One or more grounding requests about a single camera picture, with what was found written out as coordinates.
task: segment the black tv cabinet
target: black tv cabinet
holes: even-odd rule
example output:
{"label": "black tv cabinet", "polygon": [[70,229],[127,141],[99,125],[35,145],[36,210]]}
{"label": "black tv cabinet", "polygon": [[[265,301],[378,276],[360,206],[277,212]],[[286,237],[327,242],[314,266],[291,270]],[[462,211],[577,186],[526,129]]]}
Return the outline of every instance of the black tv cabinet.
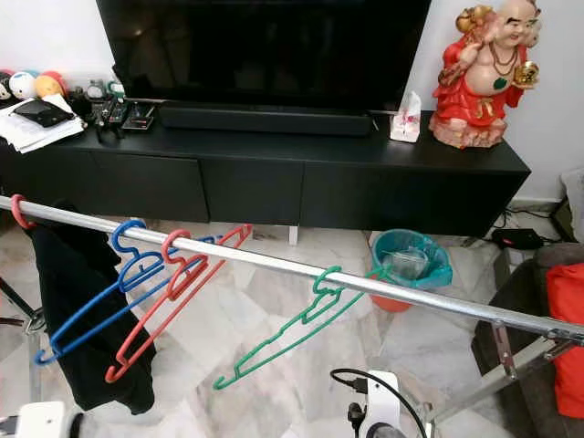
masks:
{"label": "black tv cabinet", "polygon": [[113,136],[92,130],[21,155],[0,145],[5,194],[68,198],[89,214],[363,230],[483,235],[530,170],[505,142],[445,146],[367,138],[165,129]]}

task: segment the red robe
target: red robe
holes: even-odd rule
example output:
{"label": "red robe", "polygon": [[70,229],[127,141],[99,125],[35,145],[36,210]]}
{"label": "red robe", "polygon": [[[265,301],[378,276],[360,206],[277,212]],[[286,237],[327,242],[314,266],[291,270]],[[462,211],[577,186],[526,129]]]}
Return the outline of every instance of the red robe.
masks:
{"label": "red robe", "polygon": [[[444,68],[458,62],[458,55],[463,50],[464,38],[451,44],[444,51]],[[521,62],[527,60],[527,48],[518,47]],[[443,120],[462,119],[477,127],[490,126],[497,119],[505,118],[504,106],[515,108],[523,96],[523,90],[511,86],[494,96],[477,96],[466,85],[465,75],[457,79],[450,87],[439,85],[433,96],[438,99],[435,115]]]}

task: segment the green hanger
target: green hanger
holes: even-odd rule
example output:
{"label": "green hanger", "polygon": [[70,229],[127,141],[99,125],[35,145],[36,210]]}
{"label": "green hanger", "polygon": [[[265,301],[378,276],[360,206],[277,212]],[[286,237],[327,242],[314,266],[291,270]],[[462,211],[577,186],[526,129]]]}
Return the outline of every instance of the green hanger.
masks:
{"label": "green hanger", "polygon": [[[322,315],[324,312],[326,312],[327,310],[329,310],[330,308],[332,308],[333,306],[335,306],[339,302],[340,293],[343,291],[343,289],[345,287],[338,287],[336,289],[330,289],[328,287],[323,287],[323,288],[318,288],[318,287],[320,286],[320,283],[322,282],[322,280],[324,280],[328,274],[333,273],[333,272],[339,272],[340,270],[341,270],[340,266],[332,266],[329,269],[326,269],[325,272],[323,272],[315,280],[314,285],[312,285],[312,292],[317,295],[317,297],[314,299],[314,301],[312,301],[312,304],[308,308],[305,308],[298,315],[293,317],[285,325],[283,325],[274,336],[266,339],[265,341],[263,341],[262,343],[257,345],[254,349],[252,349],[249,353],[244,355],[243,358],[238,360],[234,366],[234,377],[233,378],[226,381],[225,377],[221,376],[219,379],[217,379],[215,381],[215,383],[213,384],[213,387],[216,390],[222,390],[222,389],[228,387],[229,385],[231,385],[232,383],[238,381],[242,377],[246,376],[250,372],[257,370],[258,368],[261,368],[264,365],[266,365],[268,362],[271,362],[272,360],[278,358],[279,356],[282,356],[284,353],[286,353],[287,351],[290,351],[291,349],[298,346],[299,344],[301,344],[305,340],[312,338],[314,335],[316,335],[318,332],[320,332],[324,327],[328,326],[332,321],[337,319],[342,313],[344,313],[353,304],[355,304],[357,301],[359,301],[359,299],[361,297],[363,297],[363,295],[365,295],[364,292],[361,292],[360,294],[355,296],[351,301],[349,301],[349,303],[347,303],[345,306],[343,306],[337,313],[335,313],[333,316],[328,318],[326,321],[322,322],[318,327],[316,327],[314,330],[312,330],[307,335],[303,336],[302,338],[300,338],[296,342],[293,342],[292,344],[288,345],[284,349],[280,350],[278,353],[273,354],[269,358],[258,362],[256,365],[251,366],[247,370],[241,371],[241,368],[244,366],[244,364],[246,362],[248,362],[250,359],[252,359],[266,345],[269,345],[272,342],[274,342],[275,340],[277,340],[278,338],[280,338],[286,330],[288,330],[291,326],[296,324],[298,321],[302,321],[302,324],[306,325],[307,323],[318,318],[320,315]],[[378,267],[376,269],[373,269],[371,272],[369,272],[367,274],[367,276],[380,275],[379,279],[386,278],[387,277],[387,270],[388,270],[388,268],[386,266]],[[320,303],[320,301],[324,297],[333,297],[333,299],[331,299],[330,302],[328,302],[328,304],[326,304],[323,308],[319,309],[314,314],[310,315],[310,312],[313,311],[317,307],[318,303]]]}

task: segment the tv screen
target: tv screen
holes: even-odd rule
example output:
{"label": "tv screen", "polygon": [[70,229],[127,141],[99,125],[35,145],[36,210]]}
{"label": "tv screen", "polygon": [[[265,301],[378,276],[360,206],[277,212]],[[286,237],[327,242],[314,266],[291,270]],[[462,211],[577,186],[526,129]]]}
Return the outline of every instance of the tv screen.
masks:
{"label": "tv screen", "polygon": [[130,98],[395,110],[431,0],[98,0]]}

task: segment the trash bin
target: trash bin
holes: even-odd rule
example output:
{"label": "trash bin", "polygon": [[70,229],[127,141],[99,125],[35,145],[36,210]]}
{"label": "trash bin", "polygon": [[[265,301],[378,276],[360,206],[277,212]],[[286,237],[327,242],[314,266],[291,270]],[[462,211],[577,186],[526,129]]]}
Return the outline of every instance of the trash bin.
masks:
{"label": "trash bin", "polygon": [[[414,289],[428,290],[435,287],[448,286],[453,281],[453,270],[448,261],[448,255],[427,235],[411,230],[389,230],[377,236],[371,249],[373,269],[388,265],[387,258],[404,251],[414,254],[422,253],[427,260],[423,271],[416,277],[403,277],[391,269],[387,278],[382,281]],[[380,308],[389,312],[403,312],[412,305],[384,297],[370,296],[371,300]]]}

